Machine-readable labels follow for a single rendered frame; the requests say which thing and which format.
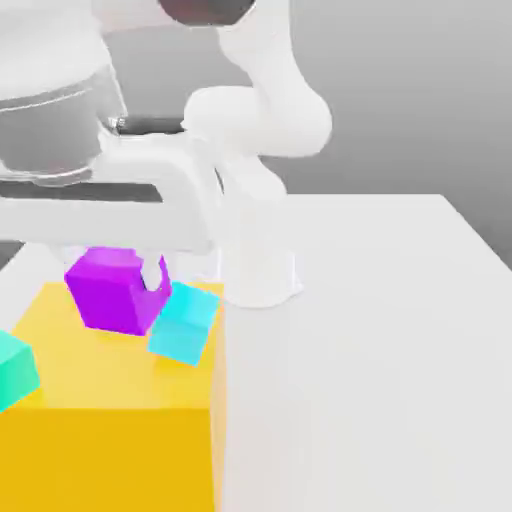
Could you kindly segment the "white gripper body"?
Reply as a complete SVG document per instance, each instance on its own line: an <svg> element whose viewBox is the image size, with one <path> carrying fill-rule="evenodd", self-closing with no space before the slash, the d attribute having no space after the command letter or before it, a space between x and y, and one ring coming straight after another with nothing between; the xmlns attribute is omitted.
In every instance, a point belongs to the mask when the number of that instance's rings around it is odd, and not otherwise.
<svg viewBox="0 0 512 512"><path fill-rule="evenodd" d="M97 201L91 189L152 185L158 202ZM45 187L0 174L0 240L204 254L214 246L219 185L188 134L111 137L83 182Z"/></svg>

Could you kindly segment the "small purple cube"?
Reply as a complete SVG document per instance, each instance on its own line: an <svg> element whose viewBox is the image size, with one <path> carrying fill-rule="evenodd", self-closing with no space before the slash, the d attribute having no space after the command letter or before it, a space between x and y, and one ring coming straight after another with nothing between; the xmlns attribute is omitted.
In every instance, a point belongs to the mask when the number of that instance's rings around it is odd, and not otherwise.
<svg viewBox="0 0 512 512"><path fill-rule="evenodd" d="M64 279L88 328L143 336L172 294L167 265L159 262L162 279L146 289L142 259L133 249L88 249Z"/></svg>

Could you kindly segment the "small cyan cube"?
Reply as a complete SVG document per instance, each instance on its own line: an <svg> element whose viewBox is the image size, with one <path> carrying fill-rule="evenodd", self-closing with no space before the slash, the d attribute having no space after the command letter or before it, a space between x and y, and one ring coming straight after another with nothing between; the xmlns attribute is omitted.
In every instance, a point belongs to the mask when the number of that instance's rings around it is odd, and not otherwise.
<svg viewBox="0 0 512 512"><path fill-rule="evenodd" d="M220 297L179 281L151 328L147 350L196 367L207 344Z"/></svg>

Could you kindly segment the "small teal cube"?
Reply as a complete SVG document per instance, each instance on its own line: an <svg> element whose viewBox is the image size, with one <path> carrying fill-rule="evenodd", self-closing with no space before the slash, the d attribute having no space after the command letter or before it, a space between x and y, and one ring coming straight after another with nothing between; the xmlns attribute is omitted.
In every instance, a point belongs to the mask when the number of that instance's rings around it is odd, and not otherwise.
<svg viewBox="0 0 512 512"><path fill-rule="evenodd" d="M32 347L0 330L0 413L40 386Z"/></svg>

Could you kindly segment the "large yellow box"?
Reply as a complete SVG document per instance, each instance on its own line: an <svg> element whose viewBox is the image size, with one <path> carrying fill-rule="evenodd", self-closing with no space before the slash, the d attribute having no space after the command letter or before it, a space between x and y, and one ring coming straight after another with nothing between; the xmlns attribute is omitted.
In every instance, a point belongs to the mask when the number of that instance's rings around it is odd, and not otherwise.
<svg viewBox="0 0 512 512"><path fill-rule="evenodd" d="M41 384L0 413L0 512L222 512L222 318L191 367L85 328L49 283L13 333Z"/></svg>

